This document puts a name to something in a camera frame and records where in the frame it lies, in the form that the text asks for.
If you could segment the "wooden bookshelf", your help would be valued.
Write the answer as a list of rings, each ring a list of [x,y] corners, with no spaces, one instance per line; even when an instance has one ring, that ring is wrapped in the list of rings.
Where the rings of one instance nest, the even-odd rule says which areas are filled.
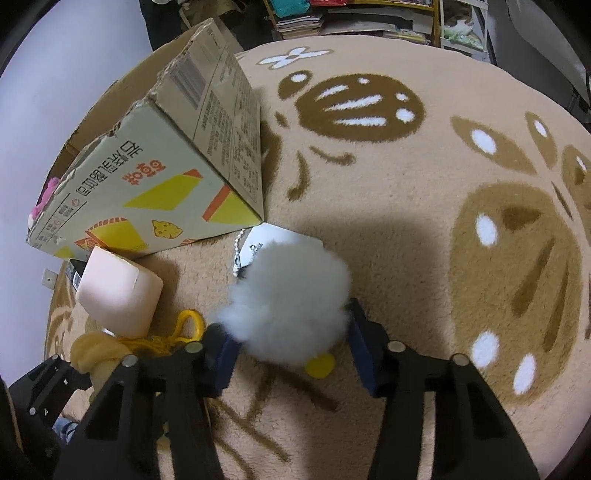
[[[304,15],[279,18],[270,1],[263,3],[273,25],[273,37],[287,40],[276,32],[276,22],[308,14],[324,14],[318,36],[373,35],[440,47],[440,9],[437,1],[310,1]]]

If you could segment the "yellow dog plush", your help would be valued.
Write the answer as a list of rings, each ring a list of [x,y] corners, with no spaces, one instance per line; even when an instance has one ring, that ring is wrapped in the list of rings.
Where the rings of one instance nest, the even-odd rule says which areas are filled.
[[[176,318],[169,336],[151,335],[130,339],[105,332],[90,332],[78,337],[70,349],[70,364],[80,374],[88,374],[94,396],[102,389],[120,361],[127,355],[138,358],[160,358],[172,355],[180,347],[204,336],[206,323],[195,310],[183,310]]]

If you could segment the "white fluffy bird plush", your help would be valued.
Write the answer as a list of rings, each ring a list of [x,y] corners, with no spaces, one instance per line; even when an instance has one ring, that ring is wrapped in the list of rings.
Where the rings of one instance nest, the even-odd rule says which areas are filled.
[[[346,261],[317,238],[263,223],[235,240],[233,272],[215,321],[256,360],[328,377],[349,323]]]

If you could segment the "pink bear plush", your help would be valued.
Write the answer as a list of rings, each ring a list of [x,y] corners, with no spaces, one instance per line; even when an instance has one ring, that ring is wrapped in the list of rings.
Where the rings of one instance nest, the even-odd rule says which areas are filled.
[[[35,220],[38,218],[40,213],[43,211],[49,200],[51,199],[53,192],[59,185],[61,179],[58,177],[52,177],[47,182],[40,194],[37,204],[32,208],[31,212],[28,215],[27,219],[27,227],[31,229]]]

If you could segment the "white metal cart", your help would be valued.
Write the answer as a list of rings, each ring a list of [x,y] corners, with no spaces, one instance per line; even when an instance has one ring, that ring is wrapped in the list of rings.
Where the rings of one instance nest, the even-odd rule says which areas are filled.
[[[489,2],[442,0],[439,9],[441,46],[489,62]]]

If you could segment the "brown cardboard box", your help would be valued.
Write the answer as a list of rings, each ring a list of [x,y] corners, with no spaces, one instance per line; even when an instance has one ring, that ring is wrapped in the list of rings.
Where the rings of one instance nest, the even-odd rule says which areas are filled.
[[[52,165],[28,244],[134,259],[259,224],[260,108],[239,50],[209,18],[112,84]]]

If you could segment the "teal bag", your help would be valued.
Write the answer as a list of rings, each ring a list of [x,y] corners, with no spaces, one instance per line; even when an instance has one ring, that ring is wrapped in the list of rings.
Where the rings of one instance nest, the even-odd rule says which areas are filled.
[[[279,18],[304,15],[310,8],[308,0],[270,0],[270,4]]]

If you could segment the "stack of books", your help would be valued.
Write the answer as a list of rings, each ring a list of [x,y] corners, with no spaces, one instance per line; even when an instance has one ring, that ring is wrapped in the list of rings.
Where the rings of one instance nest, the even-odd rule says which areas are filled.
[[[322,32],[324,22],[322,13],[283,19],[276,22],[276,32],[283,39],[318,36]]]

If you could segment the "white wall socket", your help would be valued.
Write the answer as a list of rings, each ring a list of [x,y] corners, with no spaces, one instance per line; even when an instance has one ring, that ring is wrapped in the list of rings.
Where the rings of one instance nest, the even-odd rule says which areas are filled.
[[[58,278],[58,274],[56,272],[49,270],[49,269],[45,269],[43,271],[41,284],[50,290],[54,290],[56,282],[57,282],[57,278]]]

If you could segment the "beige patterned round rug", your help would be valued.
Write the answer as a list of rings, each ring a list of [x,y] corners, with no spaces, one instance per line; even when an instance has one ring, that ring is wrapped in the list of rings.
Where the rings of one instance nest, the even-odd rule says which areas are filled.
[[[590,418],[590,134],[468,57],[370,36],[262,45],[238,60],[262,112],[266,220],[348,263],[352,294],[420,354],[467,354],[540,477]],[[228,299],[235,235],[143,257],[152,323]],[[242,351],[212,400],[226,479],[366,479],[384,400],[348,346],[322,380]]]

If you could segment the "pink swirl roll cake plush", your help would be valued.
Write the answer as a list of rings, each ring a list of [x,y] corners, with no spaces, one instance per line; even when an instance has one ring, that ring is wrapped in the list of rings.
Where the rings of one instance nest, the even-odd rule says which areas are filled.
[[[151,270],[95,247],[81,276],[76,301],[90,318],[113,334],[145,337],[163,289]]]

